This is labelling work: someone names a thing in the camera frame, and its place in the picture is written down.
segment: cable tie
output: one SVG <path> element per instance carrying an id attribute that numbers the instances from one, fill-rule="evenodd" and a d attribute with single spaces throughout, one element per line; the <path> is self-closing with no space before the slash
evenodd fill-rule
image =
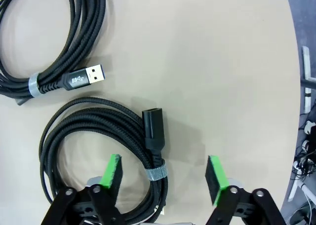
<path id="1" fill-rule="evenodd" d="M 164 159 L 162 161 L 163 164 L 161 167 L 146 169 L 146 174 L 150 181 L 158 181 L 168 176 L 168 168 L 165 164 Z"/>
<path id="2" fill-rule="evenodd" d="M 39 72 L 36 72 L 36 73 L 32 74 L 29 78 L 29 91 L 30 91 L 30 94 L 34 98 L 36 98 L 40 95 L 43 95 L 39 90 L 38 76 L 39 76 Z"/>

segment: white table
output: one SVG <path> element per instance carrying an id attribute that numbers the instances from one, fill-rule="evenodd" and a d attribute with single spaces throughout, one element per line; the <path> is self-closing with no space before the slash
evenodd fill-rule
<path id="1" fill-rule="evenodd" d="M 68 0 L 14 0 L 1 25 L 1 57 L 16 76 L 46 68 L 62 49 Z M 107 0 L 107 19 L 87 65 L 106 80 L 58 90 L 19 107 L 0 96 L 1 224 L 39 224 L 49 203 L 40 185 L 38 144 L 70 99 L 99 96 L 140 114 L 163 108 L 169 168 L 165 215 L 157 222 L 205 224 L 213 210 L 204 178 L 209 154 L 245 189 L 266 188 L 281 207 L 299 115 L 298 51 L 287 0 Z M 132 209 L 148 181 L 140 162 L 95 133 L 69 136 L 66 181 L 80 189 L 120 153 L 118 207 Z M 233 219 L 232 224 L 241 224 Z"/>

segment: coiled black cable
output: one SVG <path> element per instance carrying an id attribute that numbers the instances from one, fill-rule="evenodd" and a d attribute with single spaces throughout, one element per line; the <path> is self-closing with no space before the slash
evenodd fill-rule
<path id="1" fill-rule="evenodd" d="M 12 0 L 0 0 L 0 23 Z M 69 0 L 70 29 L 65 46 L 57 59 L 38 76 L 39 91 L 60 88 L 57 82 L 64 73 L 76 70 L 80 62 L 90 53 L 99 34 L 105 15 L 106 0 Z M 81 25 L 75 37 L 79 21 Z M 16 78 L 10 75 L 0 60 L 0 94 L 15 99 L 30 99 L 29 78 Z"/>
<path id="2" fill-rule="evenodd" d="M 58 116 L 68 108 L 80 103 L 101 104 L 113 109 L 93 107 L 76 111 L 59 122 L 48 134 Z M 134 153 L 146 169 L 160 166 L 157 165 L 159 163 L 157 154 L 153 155 L 145 148 L 143 122 L 137 114 L 118 103 L 101 98 L 75 99 L 65 104 L 52 117 L 44 129 L 39 143 L 40 179 L 50 203 L 52 199 L 47 191 L 44 172 L 48 175 L 52 195 L 55 197 L 58 190 L 66 186 L 57 169 L 58 148 L 67 135 L 77 131 L 93 131 L 117 140 Z M 149 191 L 140 205 L 123 214 L 126 224 L 139 223 L 145 219 L 147 219 L 146 223 L 153 223 L 165 205 L 167 191 L 167 177 L 158 181 L 150 181 Z"/>

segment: screw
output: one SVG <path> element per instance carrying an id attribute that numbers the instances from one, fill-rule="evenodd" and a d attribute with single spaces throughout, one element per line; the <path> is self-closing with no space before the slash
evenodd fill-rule
<path id="1" fill-rule="evenodd" d="M 236 187 L 232 187 L 231 188 L 231 193 L 236 194 L 238 192 Z"/>
<path id="2" fill-rule="evenodd" d="M 66 195 L 71 195 L 73 193 L 73 190 L 72 189 L 68 189 L 67 191 L 66 191 Z"/>
<path id="3" fill-rule="evenodd" d="M 101 191 L 101 188 L 99 186 L 96 186 L 95 188 L 93 188 L 94 193 L 98 193 L 100 191 Z"/>
<path id="4" fill-rule="evenodd" d="M 257 196 L 259 196 L 259 197 L 262 197 L 263 195 L 264 195 L 264 193 L 261 191 L 261 190 L 259 190 L 259 191 L 257 191 Z"/>

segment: usb-a plug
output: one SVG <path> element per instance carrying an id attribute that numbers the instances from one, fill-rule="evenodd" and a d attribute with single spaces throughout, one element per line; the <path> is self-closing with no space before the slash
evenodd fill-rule
<path id="1" fill-rule="evenodd" d="M 81 88 L 105 79 L 101 65 L 63 74 L 58 86 L 66 90 Z"/>

